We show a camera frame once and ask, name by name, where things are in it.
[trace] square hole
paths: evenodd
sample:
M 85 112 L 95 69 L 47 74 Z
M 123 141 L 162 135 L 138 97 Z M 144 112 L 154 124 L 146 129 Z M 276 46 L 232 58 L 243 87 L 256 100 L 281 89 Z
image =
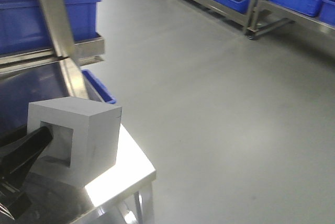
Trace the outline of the square hole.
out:
M 41 122 L 41 127 L 47 126 L 53 136 L 53 140 L 46 148 L 46 155 L 41 159 L 50 163 L 58 163 L 70 167 L 73 129 Z

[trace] gray foam cube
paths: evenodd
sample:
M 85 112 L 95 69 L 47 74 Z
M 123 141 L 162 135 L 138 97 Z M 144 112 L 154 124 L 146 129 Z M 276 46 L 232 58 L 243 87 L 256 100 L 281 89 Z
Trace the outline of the gray foam cube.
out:
M 28 133 L 48 126 L 53 140 L 31 171 L 84 187 L 116 161 L 122 108 L 65 97 L 29 104 Z

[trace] shelf caster wheel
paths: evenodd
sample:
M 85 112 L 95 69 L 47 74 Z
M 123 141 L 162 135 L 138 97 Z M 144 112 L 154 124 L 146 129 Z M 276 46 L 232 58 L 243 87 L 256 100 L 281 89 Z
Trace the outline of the shelf caster wheel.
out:
M 252 31 L 248 31 L 247 38 L 250 39 L 250 40 L 257 40 L 256 33 L 252 32 Z

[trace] gray epoxy floor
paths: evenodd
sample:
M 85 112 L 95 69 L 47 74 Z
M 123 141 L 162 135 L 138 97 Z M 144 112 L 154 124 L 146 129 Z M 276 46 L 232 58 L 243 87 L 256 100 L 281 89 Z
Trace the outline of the gray epoxy floor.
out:
M 258 41 L 188 0 L 104 0 L 89 68 L 158 171 L 157 224 L 334 224 L 335 61 L 288 26 Z

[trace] metal table leg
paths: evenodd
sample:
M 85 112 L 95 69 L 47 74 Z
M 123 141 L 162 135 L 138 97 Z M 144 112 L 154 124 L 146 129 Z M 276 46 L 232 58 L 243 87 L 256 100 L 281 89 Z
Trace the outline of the metal table leg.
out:
M 152 184 L 135 193 L 135 204 L 139 224 L 154 224 Z
M 138 224 L 136 216 L 134 213 L 129 209 L 127 204 L 122 201 L 117 205 L 119 212 L 121 213 L 122 217 L 124 218 L 126 224 Z

